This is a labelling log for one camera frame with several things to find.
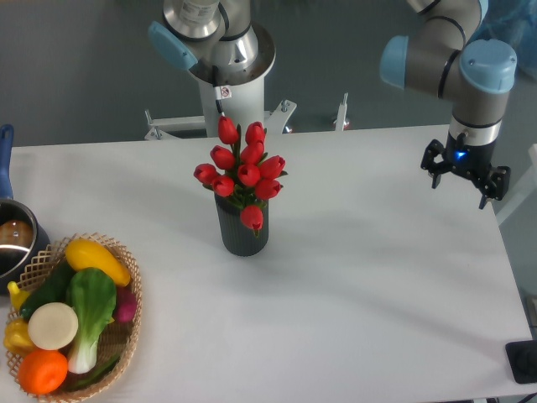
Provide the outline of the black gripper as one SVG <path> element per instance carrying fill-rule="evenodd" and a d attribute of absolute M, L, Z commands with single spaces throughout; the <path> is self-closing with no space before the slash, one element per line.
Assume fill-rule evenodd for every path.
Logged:
<path fill-rule="evenodd" d="M 462 134 L 453 137 L 448 133 L 446 147 L 433 139 L 425 148 L 420 168 L 432 179 L 431 188 L 436 189 L 441 176 L 452 173 L 472 182 L 480 183 L 482 198 L 479 209 L 490 201 L 502 201 L 509 189 L 511 168 L 494 167 L 491 164 L 496 141 L 484 145 L 468 145 Z"/>

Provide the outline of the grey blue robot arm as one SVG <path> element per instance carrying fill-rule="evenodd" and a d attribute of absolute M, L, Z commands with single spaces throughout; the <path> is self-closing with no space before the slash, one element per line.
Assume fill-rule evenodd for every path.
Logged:
<path fill-rule="evenodd" d="M 413 1 L 424 18 L 413 37 L 385 46 L 382 80 L 446 99 L 453 105 L 445 143 L 431 142 L 421 166 L 434 184 L 452 173 L 469 180 L 484 202 L 501 200 L 510 170 L 491 163 L 517 55 L 506 43 L 475 40 L 488 9 L 485 1 Z M 167 1 L 148 30 L 154 49 L 173 67 L 196 78 L 209 136 L 217 119 L 246 125 L 265 116 L 264 78 L 275 60 L 268 32 L 251 20 L 248 1 Z"/>

